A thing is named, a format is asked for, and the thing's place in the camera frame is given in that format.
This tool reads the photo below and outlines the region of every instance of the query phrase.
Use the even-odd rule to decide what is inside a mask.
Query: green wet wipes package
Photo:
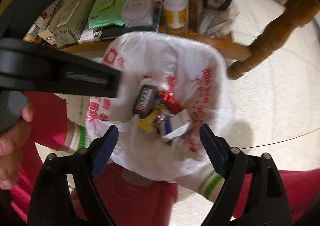
[[[58,47],[78,41],[87,24],[93,3],[93,0],[78,0],[66,8],[54,30],[54,38]]]
[[[124,23],[120,16],[125,0],[96,0],[89,15],[89,29]]]

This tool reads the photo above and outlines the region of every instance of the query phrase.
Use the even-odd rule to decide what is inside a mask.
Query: thin wire
[[[317,130],[319,130],[319,129],[320,129],[320,128],[317,128],[317,129],[315,129],[315,130],[313,130],[313,131],[310,131],[310,132],[308,132],[308,133],[305,133],[305,134],[303,134],[303,135],[301,135],[301,136],[297,136],[297,137],[295,137],[295,138],[291,138],[291,139],[287,139],[287,140],[279,141],[279,142],[276,142],[276,143],[271,143],[271,144],[266,144],[266,145],[261,145],[261,146],[255,146],[255,147],[249,147],[249,148],[242,148],[242,149],[259,148],[259,147],[265,147],[265,146],[269,146],[269,145],[274,145],[274,144],[278,144],[278,143],[286,142],[286,141],[289,141],[289,140],[297,139],[297,138],[299,138],[299,137],[302,137],[302,136],[308,135],[308,134],[310,134],[310,133],[312,133],[312,132],[314,132],[314,131],[317,131]]]

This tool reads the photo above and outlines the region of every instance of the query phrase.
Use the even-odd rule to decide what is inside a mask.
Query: tile floor
[[[273,0],[235,0],[236,42],[248,45],[284,7]],[[320,43],[313,22],[293,32],[283,48],[236,81],[229,81],[235,122],[226,139],[244,152],[269,152],[283,170],[320,167]],[[80,56],[100,61],[103,52]],[[88,97],[63,95],[69,118],[84,124]],[[41,148],[43,157],[49,150]],[[212,203],[180,189],[170,226],[200,225]]]

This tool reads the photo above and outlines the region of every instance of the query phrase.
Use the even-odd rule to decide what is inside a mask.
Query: pill bottle
[[[188,0],[164,0],[164,17],[168,27],[179,29],[187,20]]]

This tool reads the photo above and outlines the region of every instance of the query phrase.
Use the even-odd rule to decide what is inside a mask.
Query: hand
[[[11,189],[19,179],[22,151],[20,148],[30,135],[30,124],[33,118],[33,106],[29,103],[21,113],[17,124],[0,135],[0,187]]]

